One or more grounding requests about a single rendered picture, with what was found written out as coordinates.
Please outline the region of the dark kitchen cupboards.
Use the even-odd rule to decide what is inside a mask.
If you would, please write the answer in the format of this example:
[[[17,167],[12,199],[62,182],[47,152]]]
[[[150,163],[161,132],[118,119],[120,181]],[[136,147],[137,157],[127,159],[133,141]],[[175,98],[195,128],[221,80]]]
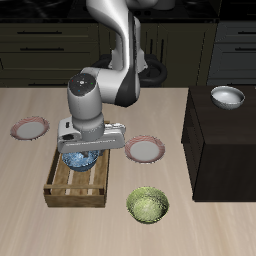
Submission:
[[[164,87],[206,84],[218,22],[210,0],[133,14],[142,50],[167,68]],[[0,87],[64,87],[114,48],[115,33],[89,15],[85,0],[0,0]]]

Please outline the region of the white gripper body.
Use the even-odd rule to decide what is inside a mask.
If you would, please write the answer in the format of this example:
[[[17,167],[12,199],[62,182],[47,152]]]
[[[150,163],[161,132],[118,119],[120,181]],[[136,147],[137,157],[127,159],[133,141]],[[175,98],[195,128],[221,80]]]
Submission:
[[[122,148],[125,145],[125,131],[126,127],[123,124],[106,124],[103,135],[94,141],[89,141],[83,139],[81,133],[74,129],[70,122],[60,122],[57,139],[58,151],[64,154]]]

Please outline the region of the blue bowl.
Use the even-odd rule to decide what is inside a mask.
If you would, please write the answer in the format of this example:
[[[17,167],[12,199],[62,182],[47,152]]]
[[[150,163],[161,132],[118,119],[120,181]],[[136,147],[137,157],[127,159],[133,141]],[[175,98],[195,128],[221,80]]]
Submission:
[[[85,157],[85,151],[64,153],[62,161],[71,169],[77,172],[85,172],[91,169],[99,157],[99,151],[89,152],[89,157]]]

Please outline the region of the green bowl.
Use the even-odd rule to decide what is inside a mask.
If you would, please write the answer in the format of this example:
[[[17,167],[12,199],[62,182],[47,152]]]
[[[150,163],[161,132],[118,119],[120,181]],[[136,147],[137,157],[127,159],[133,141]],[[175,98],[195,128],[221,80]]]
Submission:
[[[160,221],[169,210],[166,195],[154,187],[139,187],[132,191],[126,200],[130,215],[142,224]]]

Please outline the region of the white plate with red rim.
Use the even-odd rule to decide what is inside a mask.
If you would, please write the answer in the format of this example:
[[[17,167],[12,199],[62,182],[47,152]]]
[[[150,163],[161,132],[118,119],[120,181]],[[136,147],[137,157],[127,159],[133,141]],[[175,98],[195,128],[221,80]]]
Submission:
[[[125,144],[126,157],[140,164],[154,163],[160,160],[164,154],[164,143],[153,136],[139,135]]]
[[[16,140],[36,140],[43,136],[50,128],[49,122],[43,117],[32,116],[16,122],[10,135]]]

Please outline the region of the dark wooden cabinet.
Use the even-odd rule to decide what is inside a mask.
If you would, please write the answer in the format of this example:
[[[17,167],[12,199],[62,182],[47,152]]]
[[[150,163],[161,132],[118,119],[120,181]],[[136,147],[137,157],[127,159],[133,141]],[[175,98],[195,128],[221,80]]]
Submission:
[[[188,90],[181,143],[196,202],[256,202],[256,88],[235,110],[212,103],[210,86]]]

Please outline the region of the white bowl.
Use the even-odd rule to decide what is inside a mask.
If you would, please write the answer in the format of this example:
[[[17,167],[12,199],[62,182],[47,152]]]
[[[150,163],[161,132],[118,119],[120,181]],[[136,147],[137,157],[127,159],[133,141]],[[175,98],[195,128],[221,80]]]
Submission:
[[[217,86],[211,90],[213,104],[224,110],[239,108],[245,101],[245,95],[237,88]]]

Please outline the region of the wooden slat tray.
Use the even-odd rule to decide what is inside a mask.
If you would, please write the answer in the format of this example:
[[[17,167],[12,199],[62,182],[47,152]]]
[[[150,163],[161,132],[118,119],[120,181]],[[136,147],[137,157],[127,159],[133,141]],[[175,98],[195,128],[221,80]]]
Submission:
[[[71,170],[55,150],[44,185],[44,198],[49,207],[104,208],[107,198],[110,151],[105,150],[96,164],[86,172]]]

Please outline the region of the grey kitchen drawer unit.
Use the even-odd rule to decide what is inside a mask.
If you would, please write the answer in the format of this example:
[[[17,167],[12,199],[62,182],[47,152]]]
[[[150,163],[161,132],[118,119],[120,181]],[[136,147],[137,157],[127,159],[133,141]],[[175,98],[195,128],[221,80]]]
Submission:
[[[256,85],[256,21],[217,26],[208,85]]]

